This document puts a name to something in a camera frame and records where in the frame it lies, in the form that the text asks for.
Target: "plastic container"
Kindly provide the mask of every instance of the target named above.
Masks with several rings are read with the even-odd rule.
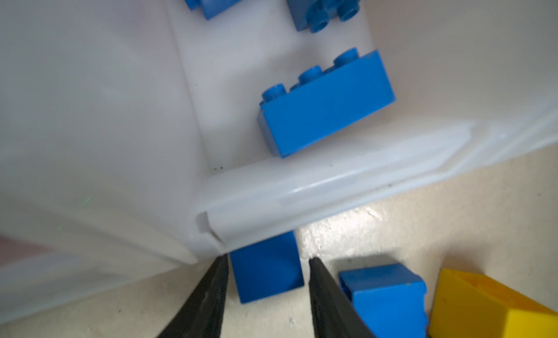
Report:
[[[0,0],[0,233],[137,279],[554,143],[556,1],[363,0],[313,35],[286,0]],[[261,91],[355,46],[397,102],[272,157]]]

